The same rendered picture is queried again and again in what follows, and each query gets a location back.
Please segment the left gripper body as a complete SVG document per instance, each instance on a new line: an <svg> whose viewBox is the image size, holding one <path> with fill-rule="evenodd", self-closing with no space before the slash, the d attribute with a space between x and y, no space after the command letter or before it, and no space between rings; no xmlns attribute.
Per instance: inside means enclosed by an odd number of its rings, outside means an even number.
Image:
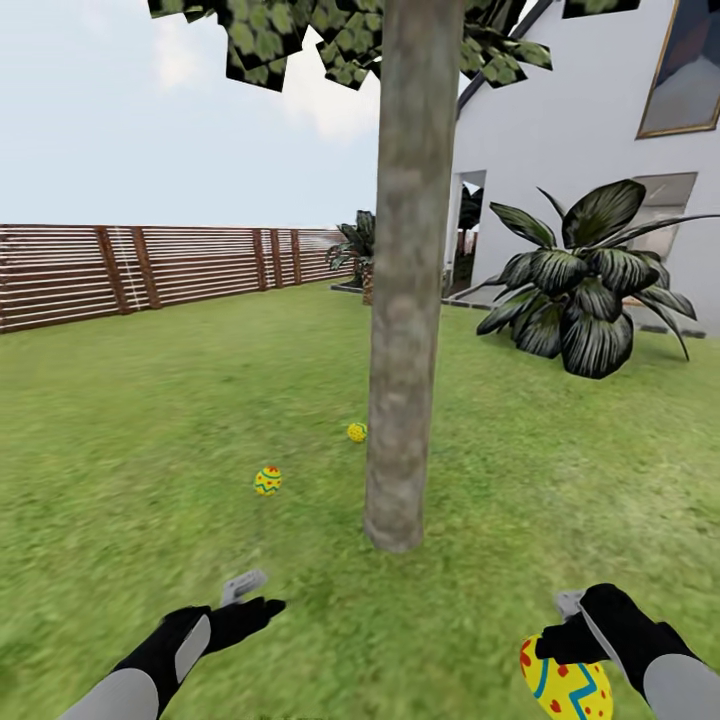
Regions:
<svg viewBox="0 0 720 720"><path fill-rule="evenodd" d="M240 643L247 635L252 635L269 624L264 597L229 607L223 607L222 601L220 603L221 607L217 610L225 611L229 617L229 636L221 649Z"/></svg>

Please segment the easter egg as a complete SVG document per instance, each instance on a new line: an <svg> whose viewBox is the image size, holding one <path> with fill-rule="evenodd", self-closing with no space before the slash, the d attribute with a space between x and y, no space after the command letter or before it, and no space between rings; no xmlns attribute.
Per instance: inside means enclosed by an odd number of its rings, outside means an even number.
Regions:
<svg viewBox="0 0 720 720"><path fill-rule="evenodd" d="M276 467L265 467L255 478L255 489L262 495L271 495L279 490L281 474Z"/></svg>
<svg viewBox="0 0 720 720"><path fill-rule="evenodd" d="M531 635L520 650L520 664L533 695L553 720L611 720L613 697L599 662L558 665L555 659L539 659L535 643L542 633Z"/></svg>
<svg viewBox="0 0 720 720"><path fill-rule="evenodd" d="M367 425L354 423L349 427L348 434L354 442L363 442L367 440Z"/></svg>

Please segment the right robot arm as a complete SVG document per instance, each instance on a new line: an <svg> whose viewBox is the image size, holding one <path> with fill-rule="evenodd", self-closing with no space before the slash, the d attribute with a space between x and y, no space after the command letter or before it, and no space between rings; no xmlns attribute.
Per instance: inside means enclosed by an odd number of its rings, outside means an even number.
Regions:
<svg viewBox="0 0 720 720"><path fill-rule="evenodd" d="M613 583L552 595L562 624L542 630L539 659L613 662L658 720L720 720L720 675L668 622L652 622Z"/></svg>

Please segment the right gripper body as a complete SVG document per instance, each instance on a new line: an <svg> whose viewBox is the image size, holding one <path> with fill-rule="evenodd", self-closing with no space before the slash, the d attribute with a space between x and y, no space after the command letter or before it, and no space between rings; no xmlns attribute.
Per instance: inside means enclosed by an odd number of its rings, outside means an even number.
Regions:
<svg viewBox="0 0 720 720"><path fill-rule="evenodd" d="M561 625L551 625L542 630L542 636L548 642L552 652L551 658L558 665L573 665L574 663L593 664L599 661L608 661L609 656L599 655L591 651L579 637L574 626L574 619L569 619Z"/></svg>

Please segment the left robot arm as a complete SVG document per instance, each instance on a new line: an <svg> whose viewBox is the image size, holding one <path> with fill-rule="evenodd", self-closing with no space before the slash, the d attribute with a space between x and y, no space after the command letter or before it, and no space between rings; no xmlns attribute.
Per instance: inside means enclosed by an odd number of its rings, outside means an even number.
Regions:
<svg viewBox="0 0 720 720"><path fill-rule="evenodd" d="M225 584L221 607L185 607L165 622L56 720L158 720L197 661L264 629L287 608L285 601L243 595L267 583L251 569Z"/></svg>

